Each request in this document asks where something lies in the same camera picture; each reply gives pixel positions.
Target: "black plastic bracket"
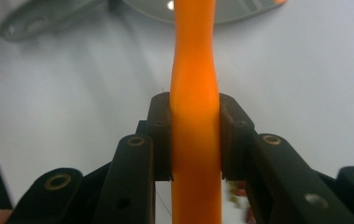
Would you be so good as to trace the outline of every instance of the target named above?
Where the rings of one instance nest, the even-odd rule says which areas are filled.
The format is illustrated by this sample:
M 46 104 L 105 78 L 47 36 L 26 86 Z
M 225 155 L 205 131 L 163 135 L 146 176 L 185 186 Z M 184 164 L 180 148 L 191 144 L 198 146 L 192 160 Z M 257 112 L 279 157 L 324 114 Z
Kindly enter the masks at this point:
M 81 181 L 81 172 L 70 168 L 40 176 L 22 196 L 7 224 L 62 223 Z
M 233 97 L 221 94 L 219 98 L 222 178 L 245 180 L 245 163 L 256 134 L 255 125 Z
M 153 224 L 154 167 L 150 137 L 122 138 L 109 168 L 92 223 Z
M 354 223 L 353 214 L 282 137 L 259 134 L 247 193 L 258 223 Z
M 173 178 L 170 148 L 170 92 L 164 92 L 152 97 L 145 132 L 153 140 L 155 180 L 170 181 Z

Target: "orange object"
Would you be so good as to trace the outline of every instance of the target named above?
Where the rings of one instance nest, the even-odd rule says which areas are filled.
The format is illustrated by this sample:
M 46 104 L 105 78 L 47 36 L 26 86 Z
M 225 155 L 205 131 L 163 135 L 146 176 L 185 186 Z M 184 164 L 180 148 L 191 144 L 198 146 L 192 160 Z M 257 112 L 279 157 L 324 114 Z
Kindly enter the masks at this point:
M 212 55 L 215 0 L 175 0 L 174 6 L 173 224 L 220 224 L 219 91 Z
M 284 4 L 287 0 L 274 0 L 276 4 Z

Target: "screw hole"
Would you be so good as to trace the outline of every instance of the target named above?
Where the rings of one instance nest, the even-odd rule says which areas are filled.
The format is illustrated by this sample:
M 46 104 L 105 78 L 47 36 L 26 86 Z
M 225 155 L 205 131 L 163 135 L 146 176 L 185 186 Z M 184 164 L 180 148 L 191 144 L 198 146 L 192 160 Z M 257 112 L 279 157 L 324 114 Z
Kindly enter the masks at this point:
M 328 201 L 326 201 L 325 199 L 323 199 L 321 196 L 319 196 L 317 194 L 307 193 L 304 196 L 304 198 L 311 205 L 313 205 L 314 207 L 317 207 L 319 209 L 326 209 L 329 207 Z
M 132 147 L 137 147 L 137 146 L 141 146 L 142 144 L 144 144 L 145 139 L 141 138 L 141 137 L 132 137 L 128 140 L 128 144 Z
M 281 139 L 279 139 L 277 136 L 274 135 L 265 135 L 262 138 L 263 142 L 269 144 L 269 145 L 273 145 L 273 146 L 277 146 L 279 144 L 281 144 Z
M 131 201 L 129 198 L 119 198 L 116 201 L 116 207 L 120 210 L 127 208 L 128 206 L 130 206 L 130 204 L 131 204 Z
M 25 31 L 28 33 L 35 33 L 48 25 L 48 19 L 46 17 L 36 17 L 31 19 L 25 24 Z
M 16 29 L 14 28 L 14 26 L 10 25 L 6 30 L 3 31 L 3 34 L 5 36 L 12 36 L 12 35 L 14 35 L 15 31 L 16 31 Z
M 69 174 L 57 174 L 51 176 L 45 183 L 45 189 L 57 190 L 62 189 L 71 182 L 72 177 Z

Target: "white surface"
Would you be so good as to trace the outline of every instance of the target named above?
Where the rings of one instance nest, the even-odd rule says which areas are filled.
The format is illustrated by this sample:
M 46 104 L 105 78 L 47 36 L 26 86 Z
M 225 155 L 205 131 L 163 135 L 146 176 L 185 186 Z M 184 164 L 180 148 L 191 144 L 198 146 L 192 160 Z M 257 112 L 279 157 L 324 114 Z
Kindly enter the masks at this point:
M 16 5 L 0 1 L 0 20 Z M 0 167 L 13 202 L 49 170 L 110 161 L 169 90 L 173 50 L 173 25 L 126 6 L 36 40 L 0 39 Z M 217 26 L 214 51 L 220 91 L 258 133 L 285 137 L 327 175 L 354 165 L 354 1 L 291 0 Z M 159 192 L 170 204 L 169 188 Z

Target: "orange deformable object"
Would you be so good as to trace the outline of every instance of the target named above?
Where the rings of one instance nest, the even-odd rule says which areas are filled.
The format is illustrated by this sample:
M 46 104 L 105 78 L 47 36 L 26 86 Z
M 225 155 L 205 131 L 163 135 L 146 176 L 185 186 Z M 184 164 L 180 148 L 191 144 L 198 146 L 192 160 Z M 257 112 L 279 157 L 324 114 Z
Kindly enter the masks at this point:
M 274 0 L 276 4 L 284 4 L 287 0 Z
M 172 219 L 221 223 L 219 91 L 212 54 L 215 0 L 175 0 L 170 90 Z

